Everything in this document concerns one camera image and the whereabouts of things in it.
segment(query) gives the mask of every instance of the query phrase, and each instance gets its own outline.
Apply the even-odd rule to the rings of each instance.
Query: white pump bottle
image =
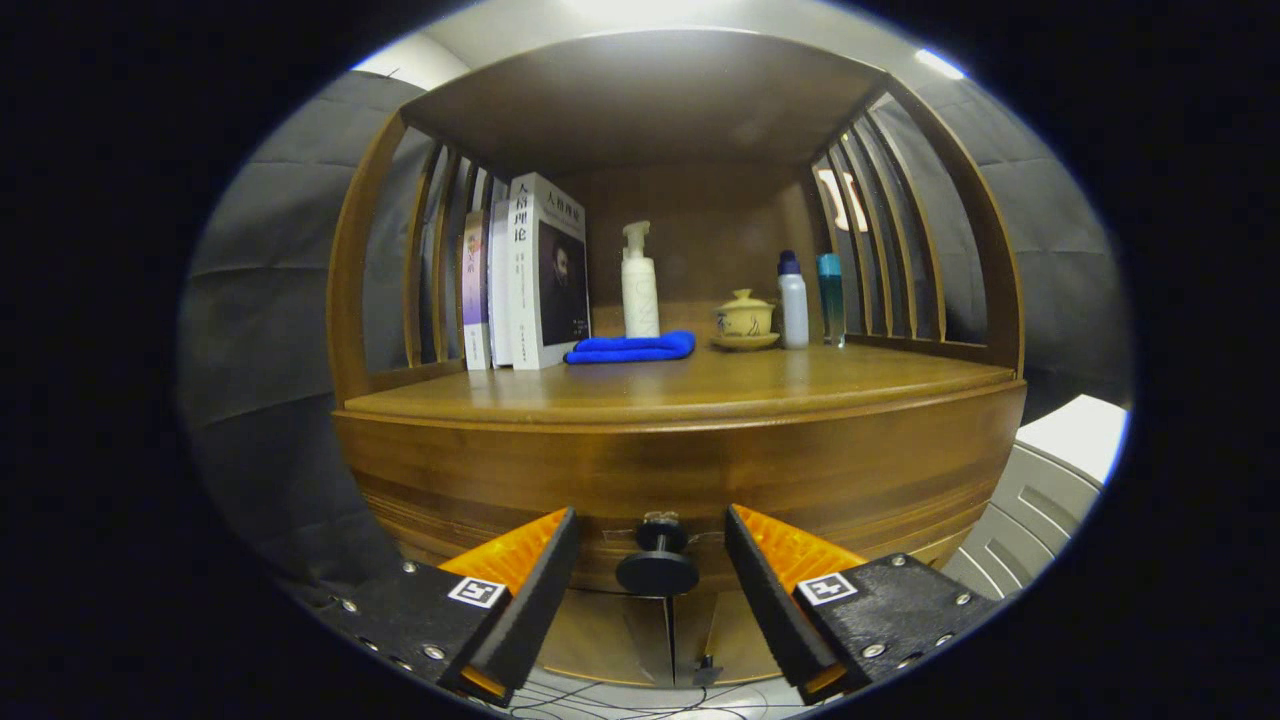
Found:
[[[627,246],[622,249],[622,316],[627,337],[658,337],[658,283],[653,258],[644,256],[644,236],[649,220],[622,228]]]

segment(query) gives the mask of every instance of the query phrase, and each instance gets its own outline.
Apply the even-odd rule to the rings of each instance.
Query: gaiwan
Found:
[[[712,342],[731,350],[768,347],[778,340],[773,331],[772,302],[751,297],[748,288],[735,290],[735,300],[716,309],[716,329],[719,334]]]

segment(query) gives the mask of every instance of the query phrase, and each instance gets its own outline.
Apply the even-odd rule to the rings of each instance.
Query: blue cap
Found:
[[[818,274],[840,277],[840,255],[827,252],[818,256]]]
[[[778,256],[778,274],[780,275],[800,274],[800,261],[796,260],[795,251],[783,250],[782,255]]]

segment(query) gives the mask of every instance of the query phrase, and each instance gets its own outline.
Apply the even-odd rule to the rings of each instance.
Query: book spine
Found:
[[[511,322],[512,366],[536,370],[540,363],[538,329],[538,236],[536,181],[532,173],[512,181],[507,227],[511,232]]]
[[[467,370],[489,369],[488,218],[483,210],[468,213],[462,231],[462,340]]]
[[[508,206],[506,200],[494,202],[489,224],[489,338],[495,368],[511,365],[511,323],[507,318],[511,263]]]

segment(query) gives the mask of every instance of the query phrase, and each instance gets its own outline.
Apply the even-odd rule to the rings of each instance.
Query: saucer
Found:
[[[712,343],[721,347],[727,347],[730,350],[758,350],[760,347],[768,347],[778,341],[778,333],[768,334],[750,334],[750,336],[732,336],[712,337]]]

